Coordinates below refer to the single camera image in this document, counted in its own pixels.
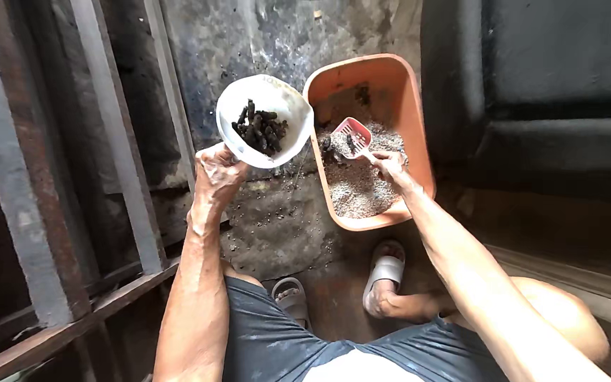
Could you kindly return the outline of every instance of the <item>orange litter box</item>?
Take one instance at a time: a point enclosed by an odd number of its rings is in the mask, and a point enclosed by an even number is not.
[[[428,195],[435,197],[435,180],[430,169],[419,88],[412,67],[402,57],[386,53],[373,54],[325,66],[310,75],[305,83],[303,96],[315,109],[316,123],[322,124],[327,122],[327,116],[318,116],[318,103],[333,94],[361,85],[369,88],[372,98],[374,94],[383,94],[382,97],[373,98],[369,108],[371,117],[376,120],[378,115],[379,119],[390,121],[390,125],[386,127],[400,134],[405,142],[409,173],[424,187]],[[315,127],[310,134],[310,141],[329,214],[339,226],[353,231],[372,230],[401,223],[412,217],[402,199],[385,212],[369,218],[338,216],[331,200]]]

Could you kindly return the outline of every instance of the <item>white slide sandal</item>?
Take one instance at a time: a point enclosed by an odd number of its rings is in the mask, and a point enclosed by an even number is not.
[[[298,294],[290,294],[281,300],[277,301],[277,306],[282,308],[294,319],[305,320],[306,329],[312,331],[310,325],[310,316],[308,316],[308,306],[306,304],[306,290],[303,289],[303,284],[295,277],[285,277],[275,284],[272,288],[270,296],[275,299],[278,288],[285,283],[294,283],[299,290]]]
[[[385,246],[392,246],[397,248],[402,259],[398,259],[393,256],[382,256],[382,249]],[[371,287],[378,280],[393,280],[396,284],[396,291],[400,290],[400,283],[402,282],[402,273],[405,270],[405,248],[399,241],[393,239],[387,239],[378,243],[374,252],[371,256],[371,272],[369,273],[369,280],[367,280],[367,286],[365,286],[365,292],[362,294],[362,303],[367,299],[367,295],[371,291]]]

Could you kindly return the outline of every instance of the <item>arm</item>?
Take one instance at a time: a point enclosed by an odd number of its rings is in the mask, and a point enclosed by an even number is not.
[[[403,196],[456,307],[511,381],[611,381],[539,315],[489,251],[423,192],[399,153],[373,154],[373,164]]]
[[[196,155],[195,200],[159,330],[154,381],[220,381],[223,375],[229,307],[219,222],[248,167],[231,160],[223,143]]]

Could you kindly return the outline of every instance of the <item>forearm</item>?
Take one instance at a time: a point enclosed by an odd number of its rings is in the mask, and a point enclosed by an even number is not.
[[[195,200],[157,344],[155,381],[220,381],[228,301],[219,256],[220,209]]]
[[[470,232],[408,175],[399,183],[430,261],[512,381],[610,380],[539,315]]]

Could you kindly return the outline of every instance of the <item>plastic bowl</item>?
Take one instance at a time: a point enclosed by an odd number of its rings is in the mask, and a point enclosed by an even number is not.
[[[286,120],[289,129],[280,140],[282,151],[272,158],[258,152],[240,138],[231,123],[237,122],[248,99],[256,110],[275,111],[278,119]],[[230,151],[253,167],[272,169],[296,156],[308,141],[315,113],[301,94],[282,80],[266,74],[237,80],[225,88],[216,103],[216,126]]]
[[[378,116],[377,120],[386,120],[387,118],[382,116],[390,114],[391,128],[405,141],[409,173],[424,187],[426,194],[435,197],[435,180],[430,169],[419,88],[414,70],[402,57],[386,53],[373,54],[325,66],[310,75],[305,83],[303,96],[318,110],[316,116],[318,122],[325,122],[328,119],[327,113],[320,113],[318,103],[328,99],[332,94],[361,84],[369,86],[370,93],[383,94],[383,97],[377,100],[372,98],[370,107],[372,117],[376,119]],[[369,218],[355,219],[336,215],[314,127],[311,129],[310,141],[329,214],[339,226],[347,230],[363,231],[390,226],[412,218],[402,199],[385,212]]]

